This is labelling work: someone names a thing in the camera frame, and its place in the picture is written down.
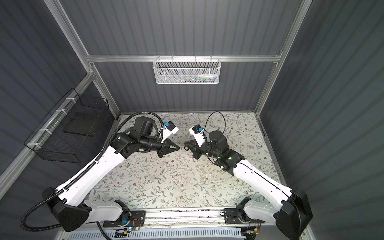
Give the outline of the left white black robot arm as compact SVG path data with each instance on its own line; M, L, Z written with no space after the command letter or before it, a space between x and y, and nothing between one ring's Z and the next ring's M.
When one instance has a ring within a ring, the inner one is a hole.
M161 158L180 149L169 140L170 135L179 130L173 122L165 122L157 129L157 135L153 136L155 127L155 120L137 117L133 127L113 136L100 158L94 158L56 189L48 188L44 191L45 198L49 194L58 193L58 196L48 201L48 206L60 227L66 232L72 232L84 224L112 222L119 227L133 228L134 217L122 201L92 203L86 200L86 196L102 178L132 154L156 152Z

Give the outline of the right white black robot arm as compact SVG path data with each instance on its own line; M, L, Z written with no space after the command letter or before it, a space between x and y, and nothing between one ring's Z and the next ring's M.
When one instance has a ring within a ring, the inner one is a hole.
M243 155L230 149L223 132L212 131L206 137L200 125L190 128L189 132L194 139L185 142L185 150L190 150L194 159L206 156L212 164L244 181L268 200L263 204L250 197L244 198L236 207L240 222L274 223L290 240L300 238L313 218L304 191L294 191L255 168Z

